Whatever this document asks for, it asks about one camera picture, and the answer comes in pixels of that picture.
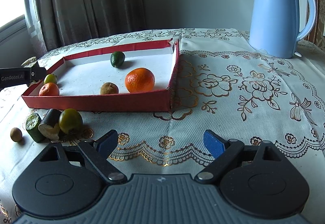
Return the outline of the light blue electric kettle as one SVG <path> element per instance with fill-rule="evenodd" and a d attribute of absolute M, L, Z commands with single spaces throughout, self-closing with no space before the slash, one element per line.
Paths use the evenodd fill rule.
<path fill-rule="evenodd" d="M 313 29 L 316 22 L 316 0 L 309 3 L 309 18 L 300 29 L 299 0 L 254 0 L 249 44 L 261 53 L 290 59 L 297 52 L 298 42 Z"/>

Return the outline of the window frame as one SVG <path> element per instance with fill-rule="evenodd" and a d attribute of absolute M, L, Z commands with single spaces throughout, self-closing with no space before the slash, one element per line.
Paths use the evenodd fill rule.
<path fill-rule="evenodd" d="M 1 26 L 1 45 L 7 43 L 18 44 L 28 39 L 25 16 L 21 15 Z"/>

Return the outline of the dark sugarcane piece pale end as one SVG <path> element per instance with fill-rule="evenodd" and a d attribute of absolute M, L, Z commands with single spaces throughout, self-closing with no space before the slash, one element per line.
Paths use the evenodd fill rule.
<path fill-rule="evenodd" d="M 22 64 L 21 67 L 32 67 L 37 63 L 37 58 L 35 56 L 30 57 L 29 59 L 25 60 Z"/>

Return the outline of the small dark green cucumber end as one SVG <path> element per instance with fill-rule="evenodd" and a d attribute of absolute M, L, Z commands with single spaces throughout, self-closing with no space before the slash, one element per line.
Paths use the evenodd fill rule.
<path fill-rule="evenodd" d="M 121 51 L 113 52 L 110 57 L 111 66 L 114 68 L 121 67 L 125 61 L 125 57 L 125 54 Z"/>

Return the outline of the brown longan fruit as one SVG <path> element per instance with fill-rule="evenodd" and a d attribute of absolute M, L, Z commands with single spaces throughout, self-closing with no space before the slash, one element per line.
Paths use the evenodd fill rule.
<path fill-rule="evenodd" d="M 118 94 L 118 93 L 119 93 L 118 86 L 111 82 L 104 83 L 100 88 L 101 95 Z"/>
<path fill-rule="evenodd" d="M 10 138 L 14 142 L 20 142 L 23 138 L 23 134 L 19 128 L 12 128 L 10 132 Z"/>

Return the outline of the large orange mandarin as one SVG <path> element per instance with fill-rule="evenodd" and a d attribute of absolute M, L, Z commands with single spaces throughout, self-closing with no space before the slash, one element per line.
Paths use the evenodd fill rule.
<path fill-rule="evenodd" d="M 153 90 L 154 85 L 154 74 L 143 67 L 132 70 L 125 77 L 125 87 L 130 93 L 149 92 Z"/>

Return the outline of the white floral embroidered tablecloth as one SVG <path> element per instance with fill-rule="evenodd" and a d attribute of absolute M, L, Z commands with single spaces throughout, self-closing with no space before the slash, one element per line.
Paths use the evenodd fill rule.
<path fill-rule="evenodd" d="M 108 160 L 126 175 L 196 174 L 213 161 L 203 145 L 208 129 L 252 146 L 270 140 L 309 184 L 303 216 L 324 223 L 324 52 L 314 44 L 302 41 L 302 57 L 279 59 L 252 50 L 235 29 L 148 30 L 64 46 L 39 62 L 50 67 L 79 52 L 170 38 L 181 41 L 174 109 L 83 112 L 85 136 L 118 131 Z"/>

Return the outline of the small orange mandarin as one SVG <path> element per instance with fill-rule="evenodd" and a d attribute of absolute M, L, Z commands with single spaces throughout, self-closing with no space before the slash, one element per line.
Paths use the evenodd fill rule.
<path fill-rule="evenodd" d="M 59 96 L 60 90 L 55 83 L 46 83 L 39 90 L 39 96 Z"/>

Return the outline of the large green tomato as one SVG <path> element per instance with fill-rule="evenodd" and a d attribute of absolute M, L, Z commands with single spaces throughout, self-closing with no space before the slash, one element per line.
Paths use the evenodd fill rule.
<path fill-rule="evenodd" d="M 59 117 L 59 127 L 66 135 L 72 135 L 80 131 L 83 119 L 75 109 L 64 110 Z"/>

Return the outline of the small green tomato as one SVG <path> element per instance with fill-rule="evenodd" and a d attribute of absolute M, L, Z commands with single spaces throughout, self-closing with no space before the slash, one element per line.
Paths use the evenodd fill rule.
<path fill-rule="evenodd" d="M 54 83 L 57 84 L 57 76 L 55 74 L 48 74 L 44 80 L 43 80 L 44 84 L 48 84 L 48 83 Z"/>

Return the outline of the green cucumber piece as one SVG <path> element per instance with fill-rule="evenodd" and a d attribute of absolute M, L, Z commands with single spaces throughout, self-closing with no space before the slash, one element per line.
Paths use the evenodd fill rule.
<path fill-rule="evenodd" d="M 45 140 L 45 137 L 39 131 L 39 125 L 42 119 L 37 112 L 30 114 L 25 122 L 25 128 L 32 139 L 39 143 Z"/>

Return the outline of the red cardboard box tray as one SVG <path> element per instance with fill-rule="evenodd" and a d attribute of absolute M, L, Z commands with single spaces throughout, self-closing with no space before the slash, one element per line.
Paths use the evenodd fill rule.
<path fill-rule="evenodd" d="M 115 51 L 125 54 L 119 68 L 111 66 Z M 29 87 L 22 98 L 30 108 L 73 108 L 78 111 L 164 112 L 172 108 L 171 97 L 177 76 L 180 41 L 157 40 L 98 48 L 67 55 L 53 64 L 48 72 L 57 76 L 59 96 L 40 97 L 43 82 Z M 149 69 L 155 76 L 152 91 L 130 93 L 125 77 L 139 67 Z M 118 94 L 101 95 L 100 88 L 111 82 L 118 86 Z"/>

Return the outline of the dark sugarcane piece yellow end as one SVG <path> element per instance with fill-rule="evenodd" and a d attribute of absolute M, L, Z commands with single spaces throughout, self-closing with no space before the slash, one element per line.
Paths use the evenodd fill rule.
<path fill-rule="evenodd" d="M 38 126 L 40 133 L 50 139 L 50 140 L 59 140 L 60 126 L 59 126 L 59 117 L 61 115 L 60 110 L 50 109 L 47 111 L 44 119 Z"/>

